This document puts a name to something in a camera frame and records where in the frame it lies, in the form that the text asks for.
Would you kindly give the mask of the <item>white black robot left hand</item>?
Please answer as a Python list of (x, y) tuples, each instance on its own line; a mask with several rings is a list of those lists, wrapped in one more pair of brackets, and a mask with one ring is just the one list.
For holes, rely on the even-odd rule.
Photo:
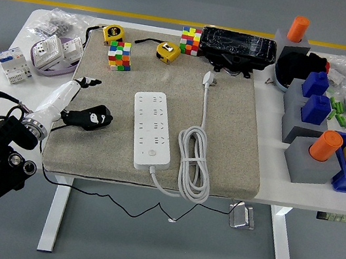
[(50, 130), (54, 122), (60, 119), (66, 125), (82, 127), (85, 130), (106, 127), (112, 122), (113, 116), (104, 105), (94, 106), (81, 111), (66, 109), (80, 89), (87, 89), (100, 83), (102, 83), (100, 80), (89, 77), (74, 79), (64, 83), (46, 97), (33, 113), (27, 115), (24, 121), (35, 123), (39, 129), (44, 129), (46, 132)]

